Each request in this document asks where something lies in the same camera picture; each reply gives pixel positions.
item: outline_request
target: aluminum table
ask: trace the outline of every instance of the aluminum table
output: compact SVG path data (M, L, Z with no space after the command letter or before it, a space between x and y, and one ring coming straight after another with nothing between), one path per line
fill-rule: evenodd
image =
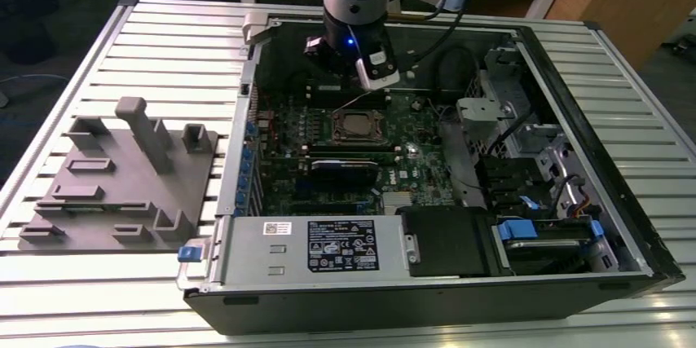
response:
M174 254L30 255L19 228L71 142L71 117L113 116L142 96L167 129L202 122L227 137L245 60L243 15L319 15L315 7L137 0L109 18L73 80L0 192L0 346L659 346L696 342L696 148L599 30L578 22L466 17L533 28L603 146L674 255L686 281L553 321L223 337L186 307ZM226 143L217 147L197 234L209 236ZM201 277L203 265L189 268Z

